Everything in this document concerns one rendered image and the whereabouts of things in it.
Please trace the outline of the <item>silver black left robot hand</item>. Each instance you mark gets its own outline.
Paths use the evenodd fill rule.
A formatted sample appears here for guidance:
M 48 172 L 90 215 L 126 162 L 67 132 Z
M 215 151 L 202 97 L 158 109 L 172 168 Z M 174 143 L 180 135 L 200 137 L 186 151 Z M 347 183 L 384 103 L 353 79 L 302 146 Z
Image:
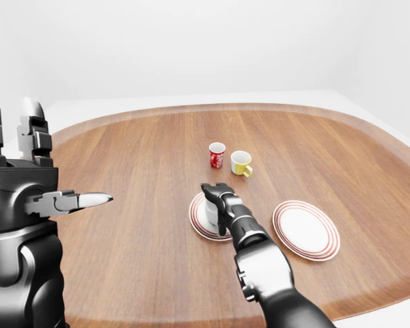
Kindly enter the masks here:
M 22 158 L 9 159 L 2 155 L 0 110 L 0 233 L 113 201 L 108 193 L 79 194 L 57 188 L 59 170 L 50 156 L 52 139 L 43 108 L 37 100 L 24 99 L 17 137 Z

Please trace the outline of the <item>white and yellow mug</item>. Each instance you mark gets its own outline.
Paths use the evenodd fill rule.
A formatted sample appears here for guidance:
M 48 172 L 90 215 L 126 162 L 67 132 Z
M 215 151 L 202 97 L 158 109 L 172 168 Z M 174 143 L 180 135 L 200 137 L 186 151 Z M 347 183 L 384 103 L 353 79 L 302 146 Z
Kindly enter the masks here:
M 243 150 L 237 150 L 231 154 L 231 170 L 237 176 L 251 177 L 253 173 L 251 163 L 251 155 Z

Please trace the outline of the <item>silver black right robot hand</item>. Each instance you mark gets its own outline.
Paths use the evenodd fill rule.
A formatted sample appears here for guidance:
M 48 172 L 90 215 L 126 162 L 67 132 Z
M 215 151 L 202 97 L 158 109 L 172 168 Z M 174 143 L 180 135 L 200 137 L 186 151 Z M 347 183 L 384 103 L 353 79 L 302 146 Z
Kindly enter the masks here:
M 218 182 L 215 186 L 202 183 L 201 189 L 205 198 L 217 207 L 219 234 L 224 236 L 229 230 L 236 253 L 269 239 L 265 229 L 233 188 Z

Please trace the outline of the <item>white plate with red rings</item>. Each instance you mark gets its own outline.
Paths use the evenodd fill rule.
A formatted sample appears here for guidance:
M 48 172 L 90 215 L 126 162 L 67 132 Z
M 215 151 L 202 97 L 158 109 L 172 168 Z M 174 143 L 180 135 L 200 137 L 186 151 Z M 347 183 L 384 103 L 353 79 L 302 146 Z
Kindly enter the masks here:
M 302 258 L 327 261 L 340 250 L 340 234 L 334 222 L 307 202 L 282 202 L 273 212 L 272 223 L 280 241 Z
M 189 206 L 189 221 L 193 229 L 204 238 L 211 241 L 231 241 L 232 237 L 229 230 L 221 236 L 219 227 L 210 224 L 205 213 L 206 197 L 203 192 L 199 192 L 192 200 Z

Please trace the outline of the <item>red printed mug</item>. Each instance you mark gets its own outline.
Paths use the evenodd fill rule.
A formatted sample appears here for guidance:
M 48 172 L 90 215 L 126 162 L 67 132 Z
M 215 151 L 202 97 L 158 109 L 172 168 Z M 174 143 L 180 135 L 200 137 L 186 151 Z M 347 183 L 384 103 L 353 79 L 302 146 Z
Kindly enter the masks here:
M 210 166 L 215 169 L 221 168 L 226 146 L 221 142 L 214 142 L 209 145 L 208 149 L 210 151 Z

